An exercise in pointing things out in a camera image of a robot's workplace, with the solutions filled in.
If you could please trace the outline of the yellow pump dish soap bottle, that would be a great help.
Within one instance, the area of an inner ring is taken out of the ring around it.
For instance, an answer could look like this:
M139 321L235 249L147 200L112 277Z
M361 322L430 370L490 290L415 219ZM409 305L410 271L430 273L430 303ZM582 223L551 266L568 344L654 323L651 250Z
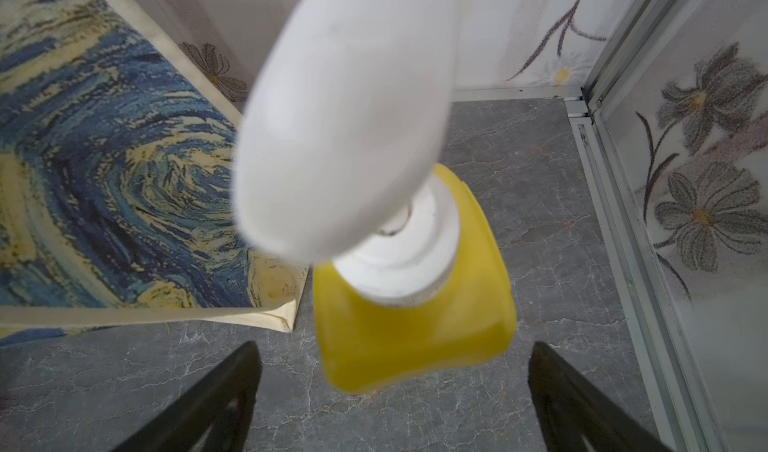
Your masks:
M312 265L322 364L346 393L489 360L516 331L490 225L439 161L460 8L300 0L238 128L238 231Z

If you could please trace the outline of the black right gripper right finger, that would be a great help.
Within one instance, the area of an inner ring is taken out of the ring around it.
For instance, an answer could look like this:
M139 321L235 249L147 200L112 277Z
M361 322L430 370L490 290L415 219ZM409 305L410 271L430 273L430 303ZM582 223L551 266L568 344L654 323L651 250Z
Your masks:
M544 342L533 345L528 385L548 451L669 449Z

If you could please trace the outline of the cream canvas starry-night shopping bag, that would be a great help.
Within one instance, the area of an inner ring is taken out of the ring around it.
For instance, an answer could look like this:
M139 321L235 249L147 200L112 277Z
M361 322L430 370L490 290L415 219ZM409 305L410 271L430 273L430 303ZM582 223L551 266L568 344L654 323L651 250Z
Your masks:
M204 320L289 332L307 279L230 202L252 83L195 0L1 0L1 343Z

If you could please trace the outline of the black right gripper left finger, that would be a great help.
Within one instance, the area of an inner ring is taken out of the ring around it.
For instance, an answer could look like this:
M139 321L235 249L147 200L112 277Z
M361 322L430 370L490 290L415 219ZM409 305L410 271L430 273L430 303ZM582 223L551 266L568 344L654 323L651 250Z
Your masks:
M168 408L120 443L117 451L244 448L262 376L257 344L248 341Z

